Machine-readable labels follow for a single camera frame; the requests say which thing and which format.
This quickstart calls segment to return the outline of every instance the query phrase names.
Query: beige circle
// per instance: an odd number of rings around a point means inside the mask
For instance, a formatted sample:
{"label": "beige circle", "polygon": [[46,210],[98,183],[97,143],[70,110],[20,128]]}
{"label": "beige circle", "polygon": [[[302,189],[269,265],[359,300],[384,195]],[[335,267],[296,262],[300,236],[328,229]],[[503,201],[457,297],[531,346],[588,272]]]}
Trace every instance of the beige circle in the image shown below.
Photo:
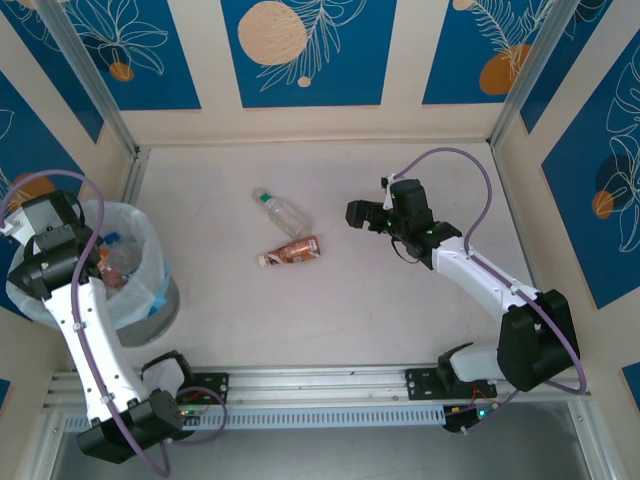
{"label": "beige circle", "polygon": [[260,65],[281,65],[294,60],[307,46],[307,30],[300,17],[280,2],[259,2],[238,24],[244,53]]}
{"label": "beige circle", "polygon": [[[23,7],[27,7],[29,10],[35,10],[36,6],[33,4],[33,0],[16,0]],[[58,3],[65,3],[70,0],[58,0]]]}
{"label": "beige circle", "polygon": [[456,10],[468,10],[476,3],[475,0],[453,0],[453,8]]}

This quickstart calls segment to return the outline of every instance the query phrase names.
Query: floor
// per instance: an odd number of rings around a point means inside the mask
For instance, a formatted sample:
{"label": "floor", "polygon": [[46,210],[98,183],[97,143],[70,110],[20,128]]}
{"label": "floor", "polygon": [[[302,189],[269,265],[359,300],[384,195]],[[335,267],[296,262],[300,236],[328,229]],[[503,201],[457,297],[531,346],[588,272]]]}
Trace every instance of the floor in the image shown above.
{"label": "floor", "polygon": [[[389,238],[350,228],[346,205],[383,200],[380,177],[437,145],[274,143],[152,150],[138,207],[155,225],[181,292],[174,325],[127,349],[134,365],[177,349],[192,365],[302,366],[433,362],[467,341],[497,337],[497,325],[448,279],[409,265]],[[492,209],[473,244],[529,282],[489,148],[476,155],[494,185]],[[486,195],[475,167],[455,154],[426,159],[420,179],[437,220],[465,232]],[[287,237],[251,198],[266,187],[314,219],[322,256],[261,268],[257,255]]]}
{"label": "floor", "polygon": [[[441,427],[228,431],[169,447],[173,478],[199,480],[582,480],[589,472],[566,404],[510,405],[468,437]],[[149,449],[158,458],[158,448]],[[52,479],[155,479],[139,459],[112,465],[65,434]]]}

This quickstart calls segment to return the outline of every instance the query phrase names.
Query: white floor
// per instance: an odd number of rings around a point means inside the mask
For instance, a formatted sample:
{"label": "white floor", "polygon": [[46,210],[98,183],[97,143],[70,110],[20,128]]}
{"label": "white floor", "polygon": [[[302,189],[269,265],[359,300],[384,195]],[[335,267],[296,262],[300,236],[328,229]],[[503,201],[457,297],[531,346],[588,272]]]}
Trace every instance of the white floor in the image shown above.
{"label": "white floor", "polygon": [[[141,365],[177,349],[197,366],[433,362],[467,341],[497,336],[479,305],[448,279],[409,265],[389,238],[350,228],[351,200],[382,201],[380,177],[436,145],[282,143],[152,150],[138,207],[158,230],[181,290],[180,313],[156,342],[128,350]],[[493,206],[473,244],[522,281],[529,277],[489,148],[478,156],[494,182]],[[409,175],[434,217],[465,232],[485,186],[465,158],[438,154]],[[260,268],[256,256],[287,237],[254,203],[264,186],[308,212],[322,256]]]}

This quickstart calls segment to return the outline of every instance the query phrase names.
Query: orange circle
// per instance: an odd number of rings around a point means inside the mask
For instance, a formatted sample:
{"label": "orange circle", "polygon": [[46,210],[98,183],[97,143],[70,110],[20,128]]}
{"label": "orange circle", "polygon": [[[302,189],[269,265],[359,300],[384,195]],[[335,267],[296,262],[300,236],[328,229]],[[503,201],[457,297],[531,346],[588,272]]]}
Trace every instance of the orange circle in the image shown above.
{"label": "orange circle", "polygon": [[133,70],[129,65],[122,62],[113,62],[109,65],[109,73],[121,82],[130,82],[133,80]]}
{"label": "orange circle", "polygon": [[[31,175],[31,173],[23,173],[19,175],[13,183],[18,183],[23,178]],[[40,195],[44,195],[45,193],[51,193],[56,189],[47,177],[40,177],[32,180],[27,183],[24,187],[20,189],[20,191],[11,199],[11,203],[9,204],[9,209],[14,211],[20,205],[28,200],[32,200]]]}
{"label": "orange circle", "polygon": [[509,93],[529,50],[531,45],[516,45],[509,49],[509,53],[499,53],[489,60],[480,74],[480,89],[487,95]]}
{"label": "orange circle", "polygon": [[606,190],[599,191],[595,197],[593,197],[591,208],[593,208],[593,213],[595,213],[599,219],[604,220],[609,218],[613,212],[613,195]]}

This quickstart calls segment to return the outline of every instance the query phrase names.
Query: white cable tie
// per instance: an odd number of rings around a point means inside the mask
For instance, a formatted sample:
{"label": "white cable tie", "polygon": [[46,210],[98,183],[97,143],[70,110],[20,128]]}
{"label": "white cable tie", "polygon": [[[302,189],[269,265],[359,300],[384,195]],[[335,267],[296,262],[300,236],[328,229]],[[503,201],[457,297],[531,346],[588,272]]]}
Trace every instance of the white cable tie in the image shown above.
{"label": "white cable tie", "polygon": [[102,403],[103,405],[106,405],[114,398],[116,398],[116,396],[113,393],[108,393],[104,397],[100,397],[100,403]]}
{"label": "white cable tie", "polygon": [[509,287],[511,295],[516,295],[518,293],[518,290],[520,290],[521,285],[522,283],[520,283],[518,280],[514,280],[513,282],[511,282],[511,286]]}
{"label": "white cable tie", "polygon": [[82,323],[74,322],[73,323],[73,331],[74,332],[77,332],[78,330],[84,330],[85,328],[87,328],[87,322],[82,322]]}
{"label": "white cable tie", "polygon": [[391,199],[391,185],[393,185],[396,182],[396,174],[392,173],[391,175],[388,175],[386,178],[387,178],[387,188],[386,188],[387,193],[385,194],[382,208],[383,210],[391,210],[393,208],[393,200]]}

